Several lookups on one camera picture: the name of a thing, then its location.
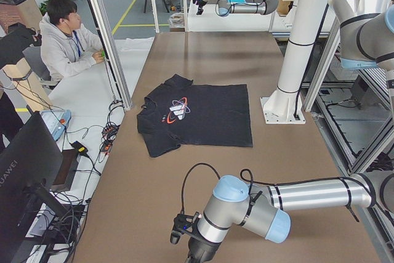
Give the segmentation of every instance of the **person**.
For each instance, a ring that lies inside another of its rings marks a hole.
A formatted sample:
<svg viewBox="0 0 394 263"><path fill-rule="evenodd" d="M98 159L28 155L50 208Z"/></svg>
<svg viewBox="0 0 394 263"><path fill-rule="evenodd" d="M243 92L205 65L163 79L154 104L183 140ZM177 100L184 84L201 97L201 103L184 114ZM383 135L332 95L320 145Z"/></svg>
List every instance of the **person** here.
<svg viewBox="0 0 394 263"><path fill-rule="evenodd" d="M15 107L8 95L4 92L4 87L0 81L0 153L6 148L3 142L3 135L11 142L23 126Z"/></svg>
<svg viewBox="0 0 394 263"><path fill-rule="evenodd" d="M39 26L41 58L53 81L77 75L104 61L100 38L81 23L72 0L49 0Z"/></svg>

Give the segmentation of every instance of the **gray hoodie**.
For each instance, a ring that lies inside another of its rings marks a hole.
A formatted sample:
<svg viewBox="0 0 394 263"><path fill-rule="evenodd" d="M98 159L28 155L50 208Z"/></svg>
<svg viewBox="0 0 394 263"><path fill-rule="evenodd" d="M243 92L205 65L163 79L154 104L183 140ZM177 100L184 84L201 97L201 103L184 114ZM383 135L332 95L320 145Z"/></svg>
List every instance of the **gray hoodie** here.
<svg viewBox="0 0 394 263"><path fill-rule="evenodd" d="M103 46L100 38L83 24L80 29L74 31L72 37L67 37L50 23L48 14L45 14L39 27L42 34L41 58L53 81L77 75L96 64L92 57L93 52L89 49L98 51Z"/></svg>

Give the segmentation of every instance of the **black cable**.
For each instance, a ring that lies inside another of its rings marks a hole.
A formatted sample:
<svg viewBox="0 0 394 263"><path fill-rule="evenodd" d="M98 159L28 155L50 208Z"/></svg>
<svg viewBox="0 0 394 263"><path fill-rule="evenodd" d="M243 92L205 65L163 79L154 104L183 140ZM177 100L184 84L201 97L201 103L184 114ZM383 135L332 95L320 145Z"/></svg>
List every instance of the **black cable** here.
<svg viewBox="0 0 394 263"><path fill-rule="evenodd" d="M67 197L68 197L67 200L63 200L63 199L61 199L59 196L56 196L56 197L57 197L59 200L61 200L61 201L70 201L70 197L72 197L72 198L75 198L75 200L73 200L72 202L78 203L78 204L80 204L80 202L81 202L81 199L79 199L79 198L76 197L75 195L66 194L65 192L54 192L54 194L56 194L56 195L58 195L58 193L62 193L62 196L67 196Z"/></svg>
<svg viewBox="0 0 394 263"><path fill-rule="evenodd" d="M20 261L20 262L18 262L18 263L25 263L29 258L31 258L32 256L34 256L34 255L41 249L41 246L44 245L46 236L47 236L48 233L49 233L49 231L48 231L49 226L50 226L50 225L47 226L47 228L46 228L46 230L45 230L45 232L44 232L44 236L42 237L41 242L38 243L37 246L35 246L36 249L35 249L29 256L27 256L26 258L24 258L22 261Z"/></svg>
<svg viewBox="0 0 394 263"><path fill-rule="evenodd" d="M67 131L67 133L68 134L73 134L75 132L80 132L80 131L83 131L84 129L86 129L85 133L82 135L82 139L85 139L87 133L89 132L89 129L94 127L94 126L98 126L98 127L102 128L102 129L104 128L103 126L101 126L99 124L93 124L93 125L91 125L89 127L82 127L81 129L77 129L76 131L72 131L72 132Z"/></svg>
<svg viewBox="0 0 394 263"><path fill-rule="evenodd" d="M83 233L85 231L85 228L86 228L87 214L89 212L89 206L90 206L90 203L88 203L87 206L86 206L86 215L85 215L84 227L82 228L81 233L79 234L79 237L77 238L77 240L73 243L73 247L72 247L71 251L68 253L66 259L64 260L64 263L68 263L68 261L71 259L71 256L73 256L73 258L71 260L71 263L74 261L76 247L77 247L79 241L81 240L81 237L82 237L82 235L83 235Z"/></svg>
<svg viewBox="0 0 394 263"><path fill-rule="evenodd" d="M17 92L18 92L22 97L25 97L25 98L27 98L27 99L29 99L29 100L32 100L33 102L36 102L36 103L40 104L41 106L43 106L43 107L45 107L45 108L50 109L50 106L49 106L49 105L44 105L43 103L38 102L38 101L36 101L35 99L32 99L31 97L28 97L27 95L25 95L24 93L22 93L18 88L16 88L16 90L17 90Z"/></svg>
<svg viewBox="0 0 394 263"><path fill-rule="evenodd" d="M191 173L191 171L194 170L194 168L196 168L196 167L198 167L198 166L207 166L207 167L211 168L211 169L215 172L215 175L217 176L218 180L220 179L219 173L218 173L218 172L216 171L216 169L215 169L213 166L211 166L210 164L207 164L207 163L197 163L197 164L195 164L194 166L192 166L192 167L188 170L188 172L186 173L186 176L185 176L185 178L184 178L184 180L183 180L183 183L182 183L182 189L181 189L181 194L180 194L180 202L181 202L181 205L182 205L182 207L181 207L181 209L180 209L180 213L181 213L181 214L185 214L185 200L184 200L184 198L183 198L183 193L184 193L184 191L185 191L185 184L186 184L187 177L189 176L189 174Z"/></svg>
<svg viewBox="0 0 394 263"><path fill-rule="evenodd" d="M355 99L346 99L346 100L343 100L343 101L340 101L340 102L327 104L327 105L326 105L326 108L328 108L328 107L330 107L330 106L339 106L339 107L344 107L344 108L355 108L355 107L358 107L358 106L361 105L360 103L357 103L357 104L354 105L354 106L344 106L344 105L341 105L341 103L345 103L345 102L355 102L355 101L356 101Z"/></svg>
<svg viewBox="0 0 394 263"><path fill-rule="evenodd" d="M254 182L254 183L256 183L256 184L266 185L266 186L288 186L288 185L298 185L298 184L304 184L304 183L306 183L306 182L317 182L317 181L325 181L325 180L349 180L349 181L352 181L352 182L356 183L356 184L359 185L360 187L362 187L362 188L365 190L365 192L366 192L371 198L374 198L374 196L372 195L372 193L368 190L368 188L367 188L363 183L361 183L359 180L356 180L356 179L351 178L351 177L327 177L327 178L310 179L310 180L303 180L303 181L297 181L297 182L288 182L288 183L277 183L277 184L274 184L274 183L266 183L266 182L253 181L252 179L251 179L251 180L248 180L248 179L246 179L246 178L243 177L243 172L244 172L244 171L247 171L247 169L243 169L243 170L240 172L240 176L241 176L241 179L242 179L242 180L244 180L245 182ZM393 220L393 218L391 217L390 213L389 213L387 210L383 209L379 203L376 203L375 205L379 208L380 211L382 211L382 213L385 215L385 217L386 217L386 218L392 223L392 225L394 226L394 220Z"/></svg>
<svg viewBox="0 0 394 263"><path fill-rule="evenodd" d="M66 195L66 194L63 193L63 192L56 192L56 193L54 193L54 195L55 195L55 196L57 196L57 195L64 196L64 197L68 200L68 203L69 203L69 205L70 205L69 210L66 212L66 214L65 214L63 217L59 217L60 220L59 220L59 222L58 222L58 225L59 225L60 227L63 226L63 225L68 226L68 224L67 224L67 223L64 224L63 221L65 221L65 220L67 220L69 217L71 217L70 231L68 231L69 234L68 234L68 238L67 238L67 240L66 240L66 243L70 244L71 235L72 235L73 230L74 230L74 221L76 221L77 224L80 226L79 220L78 220L78 218L76 217L76 214L75 214L75 211L74 211L74 204L72 203L72 201L70 200L70 198L68 197L68 195Z"/></svg>
<svg viewBox="0 0 394 263"><path fill-rule="evenodd" d="M51 110L52 107L55 107L55 108L64 110L62 107L58 107L58 106L55 106L55 105L51 105L51 104L49 104L48 102L46 102L43 98L41 98L41 97L39 96L39 94L37 94L36 92L33 92L33 91L31 90L30 82L29 82L28 80L27 80L27 83L28 83L28 85L29 85L29 88L27 88L27 87L25 87L24 85L20 84L20 81L17 81L17 85L18 85L18 86L21 86L22 88L24 88L24 89L26 89L27 91L31 92L31 93L32 93L37 99L39 99L42 103L47 104L47 108L48 108L48 109ZM32 101L34 101L34 102L40 104L40 105L46 107L46 106L43 105L42 103L37 102L37 101L33 100L32 98L28 97L27 95L23 94L23 93L20 92L17 88L16 88L16 90L17 90L22 96L24 96L24 97L26 97L26 98L28 98L28 99L30 99L30 100L32 100Z"/></svg>
<svg viewBox="0 0 394 263"><path fill-rule="evenodd" d="M90 169L75 169L74 172L89 172L90 173ZM101 176L98 172L94 171L94 173L98 176Z"/></svg>
<svg viewBox="0 0 394 263"><path fill-rule="evenodd" d="M323 102L324 106L326 108L326 111L328 113L328 115L331 117L332 122L335 124L335 126L337 127L337 130L339 131L339 133L341 134L343 140L345 141L346 146L348 147L348 149L350 150L350 153L357 158L358 154L354 152L354 150L352 149L352 146L350 145L350 142L346 139L345 134L342 132L342 130L340 129L340 125L339 123L335 120L334 115L331 113L330 109L326 106L326 102Z"/></svg>
<svg viewBox="0 0 394 263"><path fill-rule="evenodd" d="M99 176L101 176L101 172L98 169L96 169L95 162L93 162L93 159L88 154L85 154L84 156L86 156L91 161L93 171L95 171Z"/></svg>
<svg viewBox="0 0 394 263"><path fill-rule="evenodd" d="M93 168L90 170L89 177L88 177L87 180L86 180L86 184L85 184L85 188L84 188L84 194L83 194L83 196L82 196L82 202L85 200L87 185L88 185L88 183L89 183L89 181L90 181L90 177L92 177L92 174L93 174Z"/></svg>
<svg viewBox="0 0 394 263"><path fill-rule="evenodd" d="M52 251L48 252L48 255L54 255L54 254L58 254L64 251L70 251L71 246L69 246L68 248L62 248L62 249L53 249Z"/></svg>
<svg viewBox="0 0 394 263"><path fill-rule="evenodd" d="M250 181L249 181L249 192L248 192L248 194L250 195L251 191L252 191L252 186L253 186L253 173L252 173L252 171L250 169L242 169L241 172L239 173L239 175L241 177L242 177L242 173L243 172L248 172L249 175L250 175L250 178L251 178Z"/></svg>

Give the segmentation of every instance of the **t-shirt sleeve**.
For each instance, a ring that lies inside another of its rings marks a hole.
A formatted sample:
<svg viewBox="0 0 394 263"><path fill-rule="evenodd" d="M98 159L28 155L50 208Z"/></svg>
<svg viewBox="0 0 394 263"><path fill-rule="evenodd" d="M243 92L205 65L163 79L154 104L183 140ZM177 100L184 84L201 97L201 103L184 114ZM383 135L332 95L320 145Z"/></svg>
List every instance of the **t-shirt sleeve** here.
<svg viewBox="0 0 394 263"><path fill-rule="evenodd" d="M172 78L167 79L164 84L167 86L182 88L186 86L191 86L193 84L193 80L189 80L182 76L179 76L178 74L175 74Z"/></svg>
<svg viewBox="0 0 394 263"><path fill-rule="evenodd" d="M160 156L168 151L178 149L180 140L160 124L161 118L156 104L145 98L143 110L137 115L137 129L143 136L148 153L151 157Z"/></svg>

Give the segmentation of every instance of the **white robotic arm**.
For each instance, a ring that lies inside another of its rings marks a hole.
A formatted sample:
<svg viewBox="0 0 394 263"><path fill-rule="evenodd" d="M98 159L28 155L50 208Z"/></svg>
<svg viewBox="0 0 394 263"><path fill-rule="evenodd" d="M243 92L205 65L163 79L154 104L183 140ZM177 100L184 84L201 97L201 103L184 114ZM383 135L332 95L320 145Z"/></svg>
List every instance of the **white robotic arm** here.
<svg viewBox="0 0 394 263"><path fill-rule="evenodd" d="M281 243L291 224L284 211L357 205L394 212L393 188L391 171L265 186L248 186L226 175L220 178L203 214L177 215L170 241L176 244L181 235L191 236L186 263L203 263L213 259L233 224Z"/></svg>
<svg viewBox="0 0 394 263"><path fill-rule="evenodd" d="M385 69L394 110L394 51L390 46L394 42L394 11L388 9L390 1L299 0L277 88L270 97L261 100L265 122L305 123L302 103L297 96L327 3L340 22L342 65L351 69L376 66ZM219 15L227 16L232 13L270 14L277 3L277 0L262 0L260 4L220 0L217 5L225 12Z"/></svg>

